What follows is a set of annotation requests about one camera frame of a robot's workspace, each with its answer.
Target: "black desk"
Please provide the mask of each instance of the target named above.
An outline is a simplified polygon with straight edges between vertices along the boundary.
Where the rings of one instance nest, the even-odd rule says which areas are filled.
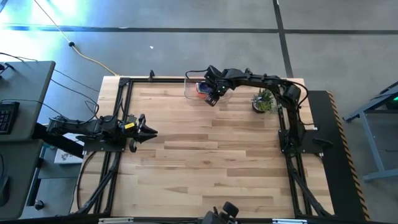
[[[55,62],[8,64],[14,69],[7,68],[1,74],[0,100],[10,98],[43,102]],[[46,127],[37,123],[41,103],[19,102],[19,112],[11,134],[0,135],[0,153],[4,156],[6,174],[11,181],[10,198],[5,206],[0,207],[0,220],[19,218],[25,202],[27,205],[33,205],[40,185],[38,160],[43,142],[83,157],[81,145],[63,136],[49,136]]]

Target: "keyboard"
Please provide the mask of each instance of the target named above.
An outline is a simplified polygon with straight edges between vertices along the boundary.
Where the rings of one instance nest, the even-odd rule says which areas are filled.
[[[0,134],[10,134],[17,118],[19,103],[0,103]]]

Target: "potted plant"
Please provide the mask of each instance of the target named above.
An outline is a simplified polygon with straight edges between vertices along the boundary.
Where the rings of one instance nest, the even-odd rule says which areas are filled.
[[[275,111],[274,95],[267,89],[259,89],[259,93],[253,96],[252,108],[256,113]]]

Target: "white cable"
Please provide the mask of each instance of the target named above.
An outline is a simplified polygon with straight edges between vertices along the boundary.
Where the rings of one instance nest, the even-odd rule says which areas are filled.
[[[114,76],[119,76],[116,72],[112,71],[110,68],[108,68],[106,65],[102,64],[101,62],[96,61],[96,60],[94,60],[94,59],[92,59],[92,58],[89,58],[89,57],[83,55],[82,53],[80,53],[80,52],[76,49],[75,43],[73,43],[72,41],[70,41],[70,40],[68,39],[68,37],[62,32],[62,30],[61,30],[61,29],[59,28],[59,26],[55,23],[55,21],[54,21],[53,19],[51,19],[51,17],[46,13],[46,11],[42,8],[42,6],[40,6],[40,4],[39,4],[36,0],[34,0],[34,1],[35,1],[36,4],[41,8],[41,10],[47,15],[47,17],[52,21],[52,23],[55,25],[55,27],[61,32],[61,34],[63,35],[63,37],[68,41],[69,46],[72,47],[78,55],[80,55],[80,56],[82,56],[83,58],[85,58],[85,59],[87,59],[87,60],[90,60],[90,61],[92,61],[92,62],[94,62],[94,63],[97,63],[98,65],[101,65],[102,67],[104,67],[105,69],[107,69],[110,73],[112,73]]]

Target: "yellow label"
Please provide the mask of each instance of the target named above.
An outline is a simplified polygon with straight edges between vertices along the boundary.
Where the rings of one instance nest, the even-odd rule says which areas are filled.
[[[126,124],[126,125],[124,125],[124,129],[132,128],[132,127],[134,127],[135,125],[136,125],[136,124],[134,124],[134,123]]]

